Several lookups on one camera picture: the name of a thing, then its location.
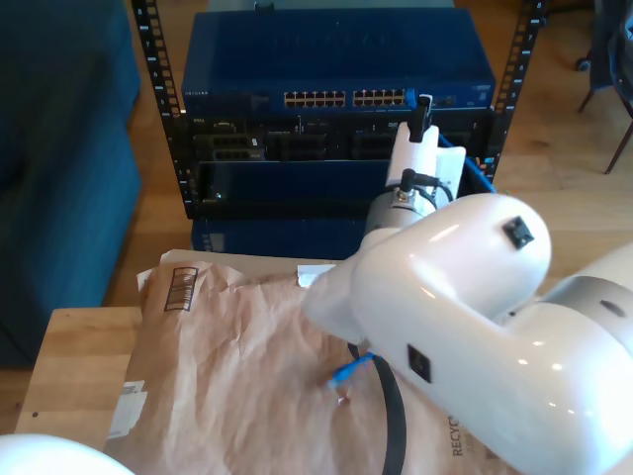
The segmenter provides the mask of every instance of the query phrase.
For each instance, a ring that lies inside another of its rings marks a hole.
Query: black cable
[[[435,203],[435,200],[431,195],[428,194],[428,192],[424,188],[422,188],[421,186],[413,186],[413,189],[417,191],[417,193],[419,193],[419,196],[428,201],[431,205],[433,205],[433,208],[437,210],[437,204]]]
[[[444,183],[440,181],[437,183],[437,188],[440,188],[444,192],[449,203],[451,201],[454,201],[453,194],[451,193],[451,190],[448,188],[448,186],[446,186]]]
[[[396,188],[400,188],[400,185],[386,186],[385,192],[394,191]],[[435,203],[435,200],[433,200],[433,197],[429,195],[428,192],[424,188],[422,188],[421,186],[413,186],[413,189],[417,191],[417,193],[419,193],[419,196],[421,196],[426,201],[428,201],[431,205],[433,205],[433,208],[437,210],[437,204]]]

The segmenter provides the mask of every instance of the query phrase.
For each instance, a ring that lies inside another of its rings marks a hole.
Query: barcode
[[[198,268],[176,267],[171,277],[171,285],[165,303],[165,312],[170,310],[191,310],[191,301],[194,297]]]
[[[498,460],[497,455],[486,447],[486,460]]]

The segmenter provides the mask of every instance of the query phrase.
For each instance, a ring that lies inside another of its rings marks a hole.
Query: server rack
[[[178,101],[157,2],[131,2],[185,212],[191,220],[205,220],[208,214],[199,199],[194,172],[193,131],[190,130],[186,112],[181,109]],[[518,98],[525,83],[536,38],[543,25],[546,4],[544,0],[522,1],[492,119],[487,124],[480,124],[479,121],[473,126],[477,128],[477,137],[469,146],[468,153],[477,160],[484,174],[491,180],[495,178]]]

